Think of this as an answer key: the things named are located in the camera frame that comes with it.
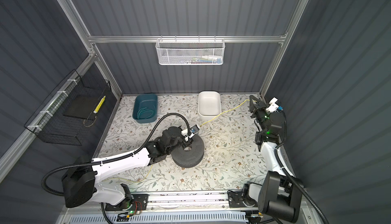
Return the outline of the grey perforated cable spool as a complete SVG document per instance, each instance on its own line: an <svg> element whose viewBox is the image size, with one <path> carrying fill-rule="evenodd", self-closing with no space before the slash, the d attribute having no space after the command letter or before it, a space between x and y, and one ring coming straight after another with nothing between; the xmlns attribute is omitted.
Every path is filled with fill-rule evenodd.
<svg viewBox="0 0 391 224"><path fill-rule="evenodd" d="M191 150L185 151L182 147L178 147L171 153L174 163L181 168L193 168L204 157L205 145L201 137L195 135L191 139L193 140Z"/></svg>

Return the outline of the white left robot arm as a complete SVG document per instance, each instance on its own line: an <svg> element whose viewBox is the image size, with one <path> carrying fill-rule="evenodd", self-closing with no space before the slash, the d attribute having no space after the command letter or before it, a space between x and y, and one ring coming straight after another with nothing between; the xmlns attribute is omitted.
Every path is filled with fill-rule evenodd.
<svg viewBox="0 0 391 224"><path fill-rule="evenodd" d="M109 186L103 183L116 174L140 167L158 163L176 148L191 148L192 137L196 129L182 130L180 127L170 127L163 131L161 137L148 141L140 151L95 158L95 166L82 166L69 169L62 177L65 205L67 208L78 207L87 202L103 202L112 206L126 207L125 201L130 201L130 190L122 186Z"/></svg>

